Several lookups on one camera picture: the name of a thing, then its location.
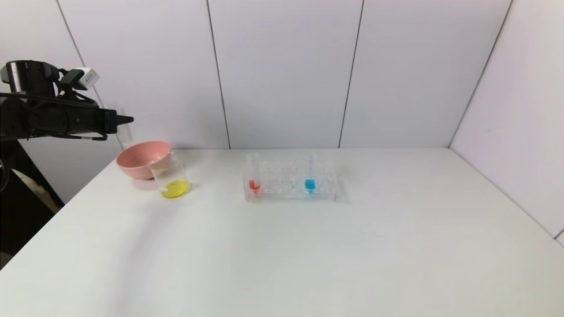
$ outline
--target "white wall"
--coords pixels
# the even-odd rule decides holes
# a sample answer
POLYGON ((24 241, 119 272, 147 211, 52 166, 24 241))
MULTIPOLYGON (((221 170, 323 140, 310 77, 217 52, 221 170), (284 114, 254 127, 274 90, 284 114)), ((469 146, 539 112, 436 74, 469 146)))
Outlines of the white wall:
POLYGON ((564 227, 564 1, 514 1, 451 148, 551 235, 564 227))
POLYGON ((231 147, 337 147, 362 0, 209 6, 231 147))
MULTIPOLYGON (((3 0, 0 10, 2 67, 7 61, 17 59, 45 61, 66 69, 82 66, 57 2, 3 0)), ((10 92, 10 87, 0 83, 0 90, 10 92)), ((93 91, 86 94, 97 101, 93 91)), ((68 202, 121 151, 113 135, 105 142, 38 138, 20 143, 64 202, 68 202)))
POLYGON ((205 0, 60 0, 102 102, 119 104, 134 142, 227 148, 205 0))
POLYGON ((509 3, 364 1, 341 147, 447 147, 509 3))

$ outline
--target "test tube rack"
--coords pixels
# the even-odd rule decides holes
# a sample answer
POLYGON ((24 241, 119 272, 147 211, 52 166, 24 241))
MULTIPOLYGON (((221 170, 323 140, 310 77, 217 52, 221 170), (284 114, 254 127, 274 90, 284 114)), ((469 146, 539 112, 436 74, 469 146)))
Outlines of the test tube rack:
POLYGON ((268 160, 249 153, 243 175, 246 201, 329 200, 337 193, 330 161, 315 154, 268 160))

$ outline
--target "blue liquid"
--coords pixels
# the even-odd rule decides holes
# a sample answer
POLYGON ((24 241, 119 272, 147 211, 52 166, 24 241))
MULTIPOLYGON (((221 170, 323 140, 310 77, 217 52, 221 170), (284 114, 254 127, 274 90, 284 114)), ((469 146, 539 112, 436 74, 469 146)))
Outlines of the blue liquid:
POLYGON ((315 190, 315 180, 314 179, 311 179, 311 178, 306 179, 306 189, 309 192, 312 192, 312 191, 315 190))

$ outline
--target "pink bowl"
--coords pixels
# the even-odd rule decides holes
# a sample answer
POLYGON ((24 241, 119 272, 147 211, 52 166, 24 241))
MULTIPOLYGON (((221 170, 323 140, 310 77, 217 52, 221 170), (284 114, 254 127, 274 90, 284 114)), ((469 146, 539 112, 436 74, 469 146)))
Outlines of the pink bowl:
POLYGON ((170 144, 149 141, 123 150, 116 158, 117 166, 135 179, 153 178, 149 165, 162 160, 170 152, 170 144))

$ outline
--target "red liquid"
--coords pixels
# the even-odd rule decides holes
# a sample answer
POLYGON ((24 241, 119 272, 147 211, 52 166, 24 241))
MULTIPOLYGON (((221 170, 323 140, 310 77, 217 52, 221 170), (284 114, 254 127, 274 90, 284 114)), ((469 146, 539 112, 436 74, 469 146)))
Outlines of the red liquid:
POLYGON ((254 179, 250 179, 249 188, 255 193, 258 192, 258 190, 261 189, 261 181, 259 180, 258 182, 255 183, 254 179))

